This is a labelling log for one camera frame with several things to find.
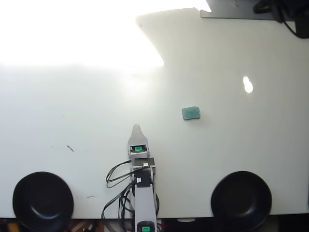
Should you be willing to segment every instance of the black cable bundle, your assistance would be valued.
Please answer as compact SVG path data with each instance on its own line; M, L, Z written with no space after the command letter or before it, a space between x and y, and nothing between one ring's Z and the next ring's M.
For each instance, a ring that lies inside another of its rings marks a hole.
M108 189L112 188L112 187L115 187L116 185L120 184L121 182L125 181L126 179L130 178L134 173L136 173L137 171L139 170L143 170L143 169L147 169L149 167L144 167L144 168L138 168L134 171L131 171L127 174L124 174L122 176L119 176L119 177L116 177L114 179L111 179L112 177L112 174L113 172L118 168L120 167L121 165L124 165L124 164L128 164L128 163L131 163L130 160L128 161L125 161L123 163L120 163L118 165L116 165L115 167L113 167L109 172L108 174L106 175L106 187ZM109 183L111 182L114 182L114 181L117 181L119 180L116 184L112 185L112 186L109 186ZM101 214L101 219L104 220L104 224L105 226L107 227L107 229L110 231L110 232L116 232L112 226L109 224L109 222L106 220L105 216L104 216L104 211L109 207L111 206L115 201L118 200L118 221L120 223L120 226L121 228L123 229L124 232L134 232L135 231L135 228L134 228L134 209L131 205L131 201L130 199L128 198L128 195L129 193L132 191L132 194L134 195L134 186L136 185L136 182L131 182L130 184L128 184L125 189L123 191L121 191L117 196L115 196L113 199L111 199L103 208L103 211L102 211L102 214ZM126 204L129 204L131 205L131 208L128 208L126 206ZM156 209L155 209L155 214L157 215L158 212L159 212L159 206L160 206L160 201L159 201L159 198L158 196L156 195ZM126 210L128 212L131 213L132 215L132 227L129 228L127 227L127 225L125 224L125 212Z

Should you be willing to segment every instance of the green label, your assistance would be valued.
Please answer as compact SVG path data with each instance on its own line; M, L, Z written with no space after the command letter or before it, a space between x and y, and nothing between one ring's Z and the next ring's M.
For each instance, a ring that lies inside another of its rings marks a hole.
M141 228L141 232L150 232L150 227L147 226L147 227L142 227Z
M135 151L141 151L142 150L142 147L141 146L136 146L135 147Z

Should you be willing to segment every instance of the white table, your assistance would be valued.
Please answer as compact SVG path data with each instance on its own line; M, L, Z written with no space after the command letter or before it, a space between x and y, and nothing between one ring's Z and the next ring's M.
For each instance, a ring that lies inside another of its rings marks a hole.
M272 214L308 212L309 40L272 21L202 19L195 8L138 16L133 29L127 6L111 17L93 2L54 4L50 15L28 7L30 19L18 18L26 5L0 12L11 17L0 20L0 217L14 217L21 178L47 171L68 183L74 218L99 218L125 185L104 180L128 159L134 123L156 161L159 217L212 216L213 189L240 170L268 183ZM200 120L182 119L190 106Z

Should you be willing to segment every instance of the green sponge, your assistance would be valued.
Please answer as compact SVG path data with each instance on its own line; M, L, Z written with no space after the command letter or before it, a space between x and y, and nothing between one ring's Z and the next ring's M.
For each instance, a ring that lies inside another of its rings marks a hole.
M200 112L199 108L197 106L184 108L183 111L183 119L184 120L190 120L193 118L200 118Z

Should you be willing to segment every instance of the robotic arm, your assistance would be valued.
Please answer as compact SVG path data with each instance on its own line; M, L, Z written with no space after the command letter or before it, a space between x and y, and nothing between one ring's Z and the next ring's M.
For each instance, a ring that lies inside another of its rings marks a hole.
M155 160L149 155L148 140L139 124L133 127L128 141L128 154L132 171L139 169L131 177L131 182L136 183L134 191L130 193L135 211L135 232L157 232L156 213L159 205L155 192Z

